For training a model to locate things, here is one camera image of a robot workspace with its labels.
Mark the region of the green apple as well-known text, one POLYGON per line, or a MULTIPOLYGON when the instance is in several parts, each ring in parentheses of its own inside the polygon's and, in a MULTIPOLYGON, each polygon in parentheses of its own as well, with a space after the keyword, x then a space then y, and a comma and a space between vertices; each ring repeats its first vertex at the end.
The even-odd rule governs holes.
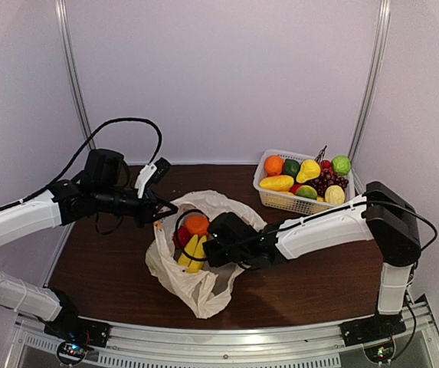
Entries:
POLYGON ((344 155, 338 155, 331 161, 333 171, 338 176, 347 176, 352 168, 350 159, 344 155))

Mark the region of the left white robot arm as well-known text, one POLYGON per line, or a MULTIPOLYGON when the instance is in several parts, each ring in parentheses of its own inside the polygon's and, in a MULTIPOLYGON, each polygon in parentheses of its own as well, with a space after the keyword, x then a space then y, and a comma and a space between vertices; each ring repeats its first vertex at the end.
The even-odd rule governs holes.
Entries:
MULTIPOLYGON (((74 178, 58 179, 34 198, 0 210, 0 247, 35 232, 101 213, 118 219, 130 217, 139 227, 174 215, 177 207, 149 189, 170 167, 164 158, 145 165, 130 188, 119 183, 122 174, 130 174, 123 154, 92 149, 83 170, 74 178)), ((78 318, 76 307, 62 292, 37 287, 1 271, 0 305, 53 323, 67 340, 77 340, 84 334, 84 323, 78 318)))

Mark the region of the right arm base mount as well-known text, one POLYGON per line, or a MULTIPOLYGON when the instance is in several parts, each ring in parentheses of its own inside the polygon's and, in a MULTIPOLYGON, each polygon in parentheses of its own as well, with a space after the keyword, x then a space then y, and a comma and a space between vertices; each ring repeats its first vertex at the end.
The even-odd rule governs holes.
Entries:
POLYGON ((401 317, 372 316, 350 320, 340 326, 346 347, 363 345, 365 356, 372 363, 389 363, 395 355, 394 337, 406 331, 401 317))

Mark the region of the yellow banana bunch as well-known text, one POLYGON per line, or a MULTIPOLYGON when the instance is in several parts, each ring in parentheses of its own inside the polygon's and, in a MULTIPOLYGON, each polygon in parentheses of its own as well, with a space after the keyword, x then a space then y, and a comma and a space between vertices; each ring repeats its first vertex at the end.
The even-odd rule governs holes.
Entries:
POLYGON ((206 235, 199 237, 193 235, 179 256, 178 265, 185 267, 185 272, 194 274, 203 269, 206 255, 204 251, 204 243, 208 240, 206 235))

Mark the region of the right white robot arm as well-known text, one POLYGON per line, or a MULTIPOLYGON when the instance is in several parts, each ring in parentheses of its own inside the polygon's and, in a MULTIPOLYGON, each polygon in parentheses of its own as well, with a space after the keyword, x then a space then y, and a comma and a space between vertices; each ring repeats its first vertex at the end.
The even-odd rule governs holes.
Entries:
POLYGON ((345 204, 260 230, 233 212, 223 212, 212 220, 208 233, 204 252, 213 268, 235 263, 262 269, 324 248, 374 241, 383 265, 375 316, 368 319, 366 330, 377 339, 400 319, 411 270, 422 253, 414 208, 377 181, 345 204))

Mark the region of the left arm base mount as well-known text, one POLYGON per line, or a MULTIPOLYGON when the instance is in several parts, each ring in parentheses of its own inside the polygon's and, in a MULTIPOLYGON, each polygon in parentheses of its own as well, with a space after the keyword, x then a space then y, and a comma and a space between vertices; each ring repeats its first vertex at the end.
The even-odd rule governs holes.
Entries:
POLYGON ((56 348, 56 357, 65 366, 73 367, 82 363, 96 348, 104 348, 110 336, 110 325, 79 317, 67 312, 53 321, 40 319, 44 332, 58 337, 61 342, 56 348))

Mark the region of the beige plastic bag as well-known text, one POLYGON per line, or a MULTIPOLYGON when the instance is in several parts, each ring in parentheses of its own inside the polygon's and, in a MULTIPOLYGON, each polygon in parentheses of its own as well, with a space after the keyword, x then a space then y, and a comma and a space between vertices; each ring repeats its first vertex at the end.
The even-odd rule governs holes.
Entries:
POLYGON ((207 319, 227 307, 234 281, 244 269, 230 263, 220 268, 205 265, 196 273, 188 273, 174 259, 172 236, 176 220, 189 209, 199 209, 210 219, 222 212, 233 212, 257 231, 267 223, 249 205, 213 190, 190 192, 172 203, 178 207, 178 213, 153 224, 155 239, 146 251, 146 265, 150 274, 167 291, 180 298, 197 318, 207 319))

